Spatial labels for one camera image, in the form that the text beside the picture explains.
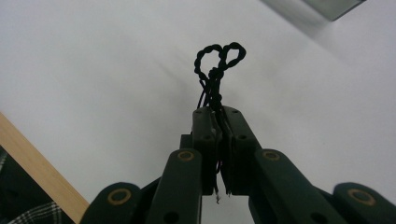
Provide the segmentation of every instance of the wooden strip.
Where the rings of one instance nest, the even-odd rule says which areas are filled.
[[[80,222],[88,202],[2,113],[0,145],[74,222]]]

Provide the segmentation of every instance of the white table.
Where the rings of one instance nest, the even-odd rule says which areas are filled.
[[[353,181],[396,203],[395,11],[368,1],[330,23],[291,1],[3,1],[0,111],[87,201],[144,187],[191,130],[196,53],[236,41],[247,57],[222,102],[262,146],[321,189]],[[247,198],[220,194],[203,223],[251,221]]]

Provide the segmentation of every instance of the black string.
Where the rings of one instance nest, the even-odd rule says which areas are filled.
[[[227,63],[227,55],[230,49],[237,49],[238,56]],[[213,67],[209,71],[208,76],[206,76],[205,73],[201,71],[201,60],[204,58],[205,54],[211,53],[213,50],[219,53],[220,61],[218,67]],[[219,93],[219,88],[220,81],[224,77],[224,71],[230,67],[236,66],[241,60],[245,58],[245,55],[246,50],[236,42],[233,42],[230,45],[226,45],[224,46],[224,48],[222,48],[220,45],[211,45],[198,52],[197,59],[194,62],[194,72],[198,74],[200,78],[199,82],[203,87],[203,91],[199,99],[197,108],[209,105],[214,111],[221,110],[222,96]]]

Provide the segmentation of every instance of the brass screw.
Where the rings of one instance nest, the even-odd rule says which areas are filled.
[[[280,156],[274,151],[264,151],[262,156],[269,161],[279,161]]]
[[[128,189],[115,189],[108,194],[107,200],[112,205],[121,205],[126,203],[132,197]]]
[[[194,159],[194,154],[190,151],[182,151],[177,154],[177,157],[181,161],[191,161],[192,159]]]
[[[362,189],[349,189],[347,191],[349,197],[353,198],[358,203],[363,203],[365,205],[373,206],[376,203],[375,198],[368,192]]]

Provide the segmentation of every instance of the white tabletop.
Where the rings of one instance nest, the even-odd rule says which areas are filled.
[[[89,202],[144,187],[191,131],[196,53],[236,41],[247,56],[222,102],[262,147],[321,189],[358,182],[396,203],[395,11],[367,1],[327,22],[291,1],[3,1],[0,111]],[[251,222],[246,197],[220,194],[203,223]]]

